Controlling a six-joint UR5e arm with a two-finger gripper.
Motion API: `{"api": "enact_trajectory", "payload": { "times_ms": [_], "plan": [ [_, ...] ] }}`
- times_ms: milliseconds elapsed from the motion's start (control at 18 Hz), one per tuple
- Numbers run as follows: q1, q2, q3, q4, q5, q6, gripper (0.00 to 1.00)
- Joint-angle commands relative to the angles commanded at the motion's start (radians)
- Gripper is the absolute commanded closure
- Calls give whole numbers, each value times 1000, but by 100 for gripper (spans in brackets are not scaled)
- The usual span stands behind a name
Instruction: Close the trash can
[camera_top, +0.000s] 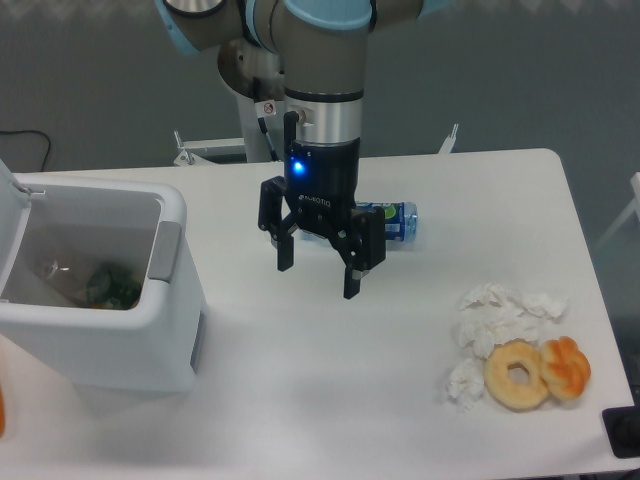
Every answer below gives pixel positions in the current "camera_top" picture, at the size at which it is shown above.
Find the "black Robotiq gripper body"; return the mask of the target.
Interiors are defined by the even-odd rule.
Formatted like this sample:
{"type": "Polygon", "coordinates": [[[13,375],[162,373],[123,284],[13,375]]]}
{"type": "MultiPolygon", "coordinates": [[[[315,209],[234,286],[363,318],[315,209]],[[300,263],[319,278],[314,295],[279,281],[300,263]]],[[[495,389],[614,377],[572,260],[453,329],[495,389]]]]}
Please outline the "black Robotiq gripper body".
{"type": "Polygon", "coordinates": [[[316,144],[292,140],[287,145],[284,199],[290,213],[283,229],[295,227],[329,239],[332,245],[357,246],[353,227],[360,140],[316,144]]]}

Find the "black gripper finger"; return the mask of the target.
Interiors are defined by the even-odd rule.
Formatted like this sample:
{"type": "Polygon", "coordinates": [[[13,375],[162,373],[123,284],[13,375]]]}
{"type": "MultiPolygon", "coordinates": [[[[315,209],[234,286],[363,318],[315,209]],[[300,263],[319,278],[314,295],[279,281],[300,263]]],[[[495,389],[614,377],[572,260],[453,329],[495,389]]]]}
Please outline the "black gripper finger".
{"type": "Polygon", "coordinates": [[[298,228],[299,210],[299,199],[284,176],[272,177],[261,184],[258,227],[269,233],[281,272],[294,264],[293,232],[298,228]]]}
{"type": "Polygon", "coordinates": [[[386,259],[383,208],[348,208],[329,222],[328,239],[345,264],[343,297],[352,299],[366,273],[386,259]]]}

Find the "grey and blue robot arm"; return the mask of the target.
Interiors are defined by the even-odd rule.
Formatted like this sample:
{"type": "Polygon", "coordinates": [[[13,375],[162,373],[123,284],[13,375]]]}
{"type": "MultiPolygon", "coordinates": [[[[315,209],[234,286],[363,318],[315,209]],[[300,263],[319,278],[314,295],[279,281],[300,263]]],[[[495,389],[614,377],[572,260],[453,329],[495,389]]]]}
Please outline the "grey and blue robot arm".
{"type": "Polygon", "coordinates": [[[255,98],[285,103],[283,173],[260,188],[258,225],[279,270],[294,262],[296,230],[329,241],[345,265],[344,295],[386,257],[383,211],[356,204],[368,37],[442,8],[439,1],[160,1],[174,43],[189,52],[247,44],[271,70],[240,75],[255,98]]]}

